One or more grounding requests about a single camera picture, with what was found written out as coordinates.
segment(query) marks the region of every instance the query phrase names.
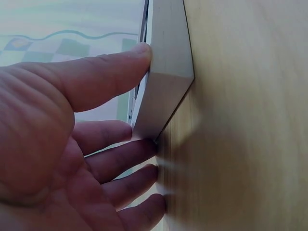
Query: palm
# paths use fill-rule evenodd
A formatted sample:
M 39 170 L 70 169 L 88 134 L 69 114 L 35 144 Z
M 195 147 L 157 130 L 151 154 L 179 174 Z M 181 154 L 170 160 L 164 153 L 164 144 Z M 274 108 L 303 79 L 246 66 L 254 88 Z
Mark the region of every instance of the palm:
M 131 127 L 74 125 L 73 116 L 133 88 L 148 68 L 146 51 L 0 69 L 0 229 L 144 231 L 159 221 L 160 195 L 125 208 L 156 181 L 155 166 L 114 180 L 154 156 L 154 144 L 134 141 L 85 157 L 130 140 Z
M 142 145 L 145 147 L 149 143 L 143 141 Z M 97 175 L 95 178 L 90 171 L 89 165 L 92 165 L 91 162 L 96 162 L 95 159 L 101 158 L 101 156 L 93 156 L 92 159 L 89 158 L 89 161 L 85 161 L 83 155 L 77 142 L 71 138 L 52 180 L 56 191 L 51 192 L 51 201 L 55 201 L 52 198 L 53 196 L 62 198 L 61 201 L 57 202 L 61 203 L 61 206 L 57 208 L 57 206 L 51 204 L 46 207 L 47 214 L 49 209 L 57 208 L 56 211 L 52 212 L 54 216 L 50 217 L 50 223 L 46 224 L 48 227 L 51 227 L 51 225 L 58 226 L 57 228 L 63 228 L 65 224 L 68 230 L 96 231 L 102 230 L 102 228 L 104 230 L 126 230 L 123 224 L 128 221 L 122 221 L 120 219 L 121 214 L 119 215 L 117 212 L 154 183 L 156 178 L 155 167 L 148 166 L 146 169 L 140 170 L 139 173 L 135 173 L 135 179 L 133 179 L 135 185 L 131 184 L 130 189 L 126 187 L 127 182 L 123 182 L 124 180 L 131 180 L 129 177 L 118 180 L 118 182 L 106 183 L 104 186 L 97 180 L 109 182 L 111 178 L 120 173 L 117 172 L 120 169 L 117 166 L 108 167 L 108 164 L 110 164 L 108 161 L 112 162 L 112 160 L 110 156 L 107 156 L 108 153 L 104 153 L 102 155 L 105 155 L 107 159 L 105 166 L 102 162 L 102 167 L 107 168 L 108 171 L 103 170 L 101 175 Z M 147 213 L 145 211 L 144 213 L 139 213 L 138 216 L 142 218 L 142 216 L 147 216 Z

